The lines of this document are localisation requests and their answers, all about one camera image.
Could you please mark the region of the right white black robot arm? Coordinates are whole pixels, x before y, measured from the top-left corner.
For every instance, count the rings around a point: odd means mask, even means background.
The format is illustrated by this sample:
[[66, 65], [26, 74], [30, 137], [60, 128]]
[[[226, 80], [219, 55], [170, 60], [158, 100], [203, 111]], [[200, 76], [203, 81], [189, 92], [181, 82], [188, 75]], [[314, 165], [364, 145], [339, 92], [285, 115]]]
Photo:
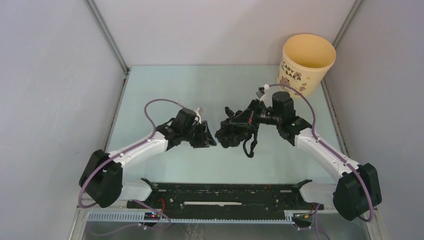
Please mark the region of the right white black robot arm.
[[291, 204], [304, 209], [310, 203], [328, 205], [346, 220], [352, 221], [382, 203], [377, 169], [370, 163], [360, 164], [317, 135], [312, 124], [296, 114], [290, 94], [278, 91], [272, 105], [254, 99], [244, 110], [224, 111], [227, 119], [215, 133], [223, 148], [242, 145], [245, 155], [254, 156], [260, 125], [275, 126], [279, 136], [292, 146], [312, 156], [331, 176], [333, 184], [305, 180], [291, 194]]

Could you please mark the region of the yellow capybara trash bin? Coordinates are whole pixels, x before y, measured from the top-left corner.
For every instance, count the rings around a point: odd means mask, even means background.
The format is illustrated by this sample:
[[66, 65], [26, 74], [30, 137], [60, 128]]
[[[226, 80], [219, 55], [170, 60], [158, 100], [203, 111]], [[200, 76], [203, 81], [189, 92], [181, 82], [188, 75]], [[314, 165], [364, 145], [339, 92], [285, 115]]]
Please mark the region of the yellow capybara trash bin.
[[310, 96], [336, 61], [336, 50], [326, 39], [314, 34], [290, 37], [282, 49], [276, 82], [279, 88], [297, 98]]

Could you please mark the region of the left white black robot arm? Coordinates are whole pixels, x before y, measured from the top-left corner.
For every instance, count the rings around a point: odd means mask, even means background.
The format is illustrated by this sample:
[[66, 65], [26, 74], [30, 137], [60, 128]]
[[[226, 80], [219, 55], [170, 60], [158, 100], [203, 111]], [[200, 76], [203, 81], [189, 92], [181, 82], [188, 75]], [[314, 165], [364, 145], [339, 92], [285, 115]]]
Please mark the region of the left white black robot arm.
[[153, 184], [146, 178], [131, 179], [128, 172], [182, 142], [188, 142], [194, 149], [216, 146], [201, 111], [201, 108], [182, 108], [176, 117], [154, 127], [150, 135], [127, 147], [112, 152], [94, 151], [78, 183], [82, 192], [94, 201], [91, 205], [107, 208], [116, 201], [138, 200], [145, 208], [156, 206], [158, 194]]

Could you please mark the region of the black plastic trash bag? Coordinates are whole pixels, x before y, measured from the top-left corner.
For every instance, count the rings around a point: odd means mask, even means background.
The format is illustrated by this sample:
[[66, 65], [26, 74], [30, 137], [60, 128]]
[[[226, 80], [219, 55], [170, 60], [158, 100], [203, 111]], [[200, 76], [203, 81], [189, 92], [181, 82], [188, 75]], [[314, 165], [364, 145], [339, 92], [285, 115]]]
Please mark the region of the black plastic trash bag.
[[242, 143], [243, 151], [248, 158], [254, 157], [254, 149], [258, 143], [258, 127], [249, 129], [230, 129], [229, 112], [233, 112], [228, 106], [224, 108], [227, 118], [220, 122], [220, 129], [216, 131], [215, 138], [225, 149], [238, 147]]

